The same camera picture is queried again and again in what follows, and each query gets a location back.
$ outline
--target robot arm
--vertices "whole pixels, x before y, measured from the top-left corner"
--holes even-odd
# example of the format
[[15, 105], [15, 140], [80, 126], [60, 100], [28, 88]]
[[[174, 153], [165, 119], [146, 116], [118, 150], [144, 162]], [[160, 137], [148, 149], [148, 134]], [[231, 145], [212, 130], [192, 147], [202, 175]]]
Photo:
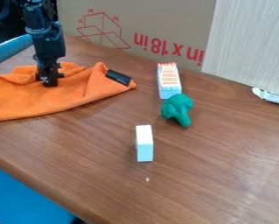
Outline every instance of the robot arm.
[[57, 59], [66, 55], [61, 25], [55, 20], [57, 13], [51, 0], [16, 0], [24, 15], [26, 32], [32, 37], [34, 59], [38, 62], [37, 81], [45, 87], [56, 87], [58, 78]]

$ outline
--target green toy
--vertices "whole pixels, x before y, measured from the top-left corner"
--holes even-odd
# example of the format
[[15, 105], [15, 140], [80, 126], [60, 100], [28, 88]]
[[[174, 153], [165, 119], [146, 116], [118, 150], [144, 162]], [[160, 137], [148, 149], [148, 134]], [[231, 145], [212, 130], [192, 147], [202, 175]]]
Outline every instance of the green toy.
[[193, 100], [186, 94], [175, 94], [164, 101], [161, 108], [161, 116], [164, 119], [176, 118], [183, 128], [191, 124], [188, 111], [193, 107]]

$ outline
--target black cable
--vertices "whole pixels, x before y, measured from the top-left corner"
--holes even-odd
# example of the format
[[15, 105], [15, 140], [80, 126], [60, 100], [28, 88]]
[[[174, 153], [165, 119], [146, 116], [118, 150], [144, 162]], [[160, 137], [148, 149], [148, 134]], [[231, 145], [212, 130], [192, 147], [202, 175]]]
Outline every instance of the black cable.
[[10, 12], [10, 0], [4, 0], [3, 8], [0, 12], [0, 20], [6, 18]]

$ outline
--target white block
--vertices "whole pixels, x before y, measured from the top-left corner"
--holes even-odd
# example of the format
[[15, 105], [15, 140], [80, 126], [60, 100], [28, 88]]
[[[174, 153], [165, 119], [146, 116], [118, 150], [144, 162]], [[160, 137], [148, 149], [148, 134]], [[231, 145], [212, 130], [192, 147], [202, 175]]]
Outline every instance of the white block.
[[177, 63], [157, 64], [157, 84], [160, 99], [168, 99], [173, 95], [182, 93]]
[[138, 162], [150, 162], [153, 160], [154, 141], [150, 125], [136, 126], [136, 151]]

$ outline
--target orange cloth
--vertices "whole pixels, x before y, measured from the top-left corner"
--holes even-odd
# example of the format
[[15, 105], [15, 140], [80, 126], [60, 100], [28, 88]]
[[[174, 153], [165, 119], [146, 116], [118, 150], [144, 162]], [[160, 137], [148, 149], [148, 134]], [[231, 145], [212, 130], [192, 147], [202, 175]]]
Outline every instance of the orange cloth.
[[74, 63], [61, 63], [57, 87], [43, 87], [35, 81], [35, 66], [19, 66], [10, 74], [0, 75], [0, 121], [29, 116], [41, 116], [71, 109], [104, 97], [117, 95], [135, 88], [105, 76], [108, 70], [99, 62], [90, 68]]

